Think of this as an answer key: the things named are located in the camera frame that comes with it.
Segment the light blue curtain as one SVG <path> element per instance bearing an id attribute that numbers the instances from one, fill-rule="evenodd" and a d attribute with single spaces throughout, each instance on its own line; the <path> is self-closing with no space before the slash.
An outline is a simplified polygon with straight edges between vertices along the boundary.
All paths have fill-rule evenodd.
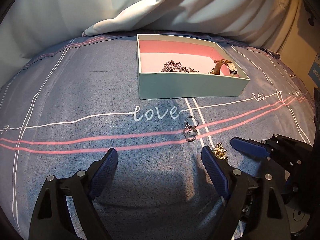
<path id="1" fill-rule="evenodd" d="M 1 83 L 46 48 L 136 29 L 216 34 L 278 50 L 300 0 L 16 0 L 1 22 Z"/>

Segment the teal box with pink lining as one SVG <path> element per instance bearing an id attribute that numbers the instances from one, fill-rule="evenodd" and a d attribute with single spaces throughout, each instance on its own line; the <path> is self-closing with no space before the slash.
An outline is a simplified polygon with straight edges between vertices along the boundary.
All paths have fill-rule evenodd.
<path id="1" fill-rule="evenodd" d="M 197 38 L 137 35 L 140 99 L 235 97 L 250 81 L 216 42 Z"/>

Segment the gold chain jewelry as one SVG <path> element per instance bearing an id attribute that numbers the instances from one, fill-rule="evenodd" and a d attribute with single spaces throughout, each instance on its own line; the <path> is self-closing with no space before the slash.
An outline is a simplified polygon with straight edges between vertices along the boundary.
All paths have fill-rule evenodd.
<path id="1" fill-rule="evenodd" d="M 215 147 L 214 147 L 214 150 L 213 150 L 213 154 L 215 155 L 215 157 L 217 159 L 221 159 L 221 160 L 225 160 L 225 161 L 228 161 L 228 157 L 227 157 L 227 154 L 226 154 L 227 150 L 224 148 L 222 142 L 218 142 Z"/>

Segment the blue wall poster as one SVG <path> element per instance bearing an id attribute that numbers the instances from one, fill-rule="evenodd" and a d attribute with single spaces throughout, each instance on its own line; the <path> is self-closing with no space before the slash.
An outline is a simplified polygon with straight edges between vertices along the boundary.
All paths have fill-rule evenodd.
<path id="1" fill-rule="evenodd" d="M 320 87 L 320 55 L 317 54 L 313 64 L 308 72 L 308 75 L 312 79 L 312 81 L 316 84 L 316 87 Z"/>

